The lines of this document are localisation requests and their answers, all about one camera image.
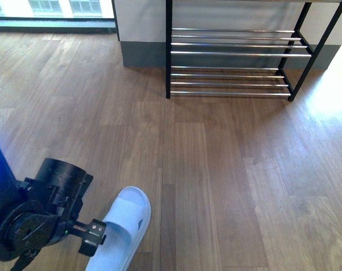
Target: slide sandal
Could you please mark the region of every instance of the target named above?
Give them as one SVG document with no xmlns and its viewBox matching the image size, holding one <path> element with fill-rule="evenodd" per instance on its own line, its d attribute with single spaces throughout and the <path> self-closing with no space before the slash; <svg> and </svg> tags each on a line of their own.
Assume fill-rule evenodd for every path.
<svg viewBox="0 0 342 271">
<path fill-rule="evenodd" d="M 147 230 L 151 205 L 139 188 L 124 188 L 103 221 L 107 224 L 103 245 L 90 258 L 86 271 L 126 271 Z"/>
</svg>

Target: motor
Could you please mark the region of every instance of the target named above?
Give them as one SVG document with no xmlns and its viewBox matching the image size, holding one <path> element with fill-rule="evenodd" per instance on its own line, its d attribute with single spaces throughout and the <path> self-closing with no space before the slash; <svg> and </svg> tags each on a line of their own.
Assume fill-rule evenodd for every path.
<svg viewBox="0 0 342 271">
<path fill-rule="evenodd" d="M 75 165 L 47 158 L 34 179 L 18 181 L 0 150 L 0 261 L 19 257 L 11 271 L 21 271 L 44 246 L 70 234 L 82 238 L 78 252 L 92 257 L 105 241 L 106 223 L 77 221 L 92 180 Z"/>
</svg>

